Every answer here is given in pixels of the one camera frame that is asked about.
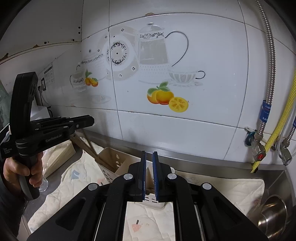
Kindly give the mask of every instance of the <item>blue print on mat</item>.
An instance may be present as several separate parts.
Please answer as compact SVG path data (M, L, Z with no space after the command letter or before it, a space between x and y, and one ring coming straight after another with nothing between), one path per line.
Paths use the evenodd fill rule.
M79 179L79 172L77 172L76 170L72 171L72 175L71 175L71 180L73 179Z

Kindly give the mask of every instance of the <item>orange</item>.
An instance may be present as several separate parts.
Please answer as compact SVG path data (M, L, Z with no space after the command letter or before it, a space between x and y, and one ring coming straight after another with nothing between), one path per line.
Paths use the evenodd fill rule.
M91 78L90 77L85 78L85 83L87 86L90 86L91 85Z
M170 99L174 97L174 94L171 91L162 91L158 90L155 94L155 98L160 104L168 104Z
M95 78L92 78L92 79L91 79L91 85L92 85L93 87L97 87L98 84L99 84L99 82L97 81L97 79L95 79Z
M182 97L174 97L170 99L169 108L175 112L184 112L188 108L188 101Z
M158 101L156 100L156 93L157 93L158 91L154 91L154 92L152 93L151 96L147 94L147 99L148 99L152 104L158 104Z

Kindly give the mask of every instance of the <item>silver screw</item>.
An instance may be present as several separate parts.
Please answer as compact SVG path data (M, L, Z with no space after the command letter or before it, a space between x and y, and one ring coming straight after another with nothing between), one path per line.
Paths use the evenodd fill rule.
M130 173L127 173L127 174L125 174L125 175L123 176L123 178L124 178L125 180L130 180L130 179L133 178L133 175L130 174Z
M176 179L176 178L177 178L177 175L175 173L168 174L168 179L173 180L173 179Z
M91 183L91 184L89 184L88 188L89 188L89 190L93 191L98 188L98 185L96 183Z
M209 183L204 183L204 184L202 185L202 187L203 187L203 189L205 189L205 190L210 190L210 189L212 188L212 185L209 184Z

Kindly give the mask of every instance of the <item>yellow corrugated hose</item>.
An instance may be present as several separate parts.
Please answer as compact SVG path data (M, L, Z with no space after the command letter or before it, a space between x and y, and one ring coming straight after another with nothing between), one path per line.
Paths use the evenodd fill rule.
M279 133L283 129L283 127L288 119L288 116L290 114L290 111L292 109L295 98L296 98L296 69L295 69L295 73L294 73L293 84L292 84L292 87L290 90L290 94L289 94L288 101L286 103L284 112L283 112L276 128L274 129L272 135L270 136L270 138L268 139L267 143L264 146L266 153L269 151L270 147L274 144L275 140L279 136ZM254 173L255 169L259 166L259 164L260 164L260 161L256 161L252 164L251 173Z

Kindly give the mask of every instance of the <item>blue tag on hose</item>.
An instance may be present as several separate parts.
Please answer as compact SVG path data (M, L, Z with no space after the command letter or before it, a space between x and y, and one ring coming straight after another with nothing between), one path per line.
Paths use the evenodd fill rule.
M296 127L296 117L295 117L294 122L293 122L293 127Z
M269 113L270 113L270 109L271 109L271 105L267 104L266 100L264 100L263 103L262 103L262 108L261 108L260 117L259 117L259 119L262 122L264 122L264 123L267 122L268 116L269 116Z

